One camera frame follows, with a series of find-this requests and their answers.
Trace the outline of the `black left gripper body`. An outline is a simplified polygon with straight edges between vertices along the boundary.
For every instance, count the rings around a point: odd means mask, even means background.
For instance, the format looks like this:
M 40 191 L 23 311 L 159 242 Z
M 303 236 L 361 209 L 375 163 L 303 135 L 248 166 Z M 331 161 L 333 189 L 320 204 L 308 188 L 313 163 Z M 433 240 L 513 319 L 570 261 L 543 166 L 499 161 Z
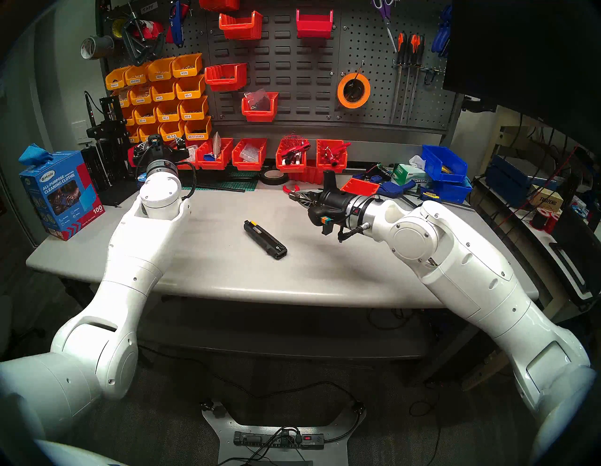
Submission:
M 181 162 L 189 159 L 189 149 L 185 139 L 175 137 L 164 141 L 161 135 L 155 134 L 133 146 L 133 163 L 150 163 L 156 160 Z

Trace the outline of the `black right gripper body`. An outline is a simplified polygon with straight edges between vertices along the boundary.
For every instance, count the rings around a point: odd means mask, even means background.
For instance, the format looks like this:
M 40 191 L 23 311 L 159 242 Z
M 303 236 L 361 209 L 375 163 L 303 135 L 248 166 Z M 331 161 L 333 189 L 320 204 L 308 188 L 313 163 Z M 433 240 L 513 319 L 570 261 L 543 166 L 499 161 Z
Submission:
M 323 172 L 323 193 L 317 200 L 322 205 L 320 213 L 309 213 L 311 222 L 322 228 L 322 234 L 332 233 L 335 225 L 345 227 L 352 211 L 353 203 L 359 199 L 356 194 L 338 189 L 336 173 L 333 170 Z

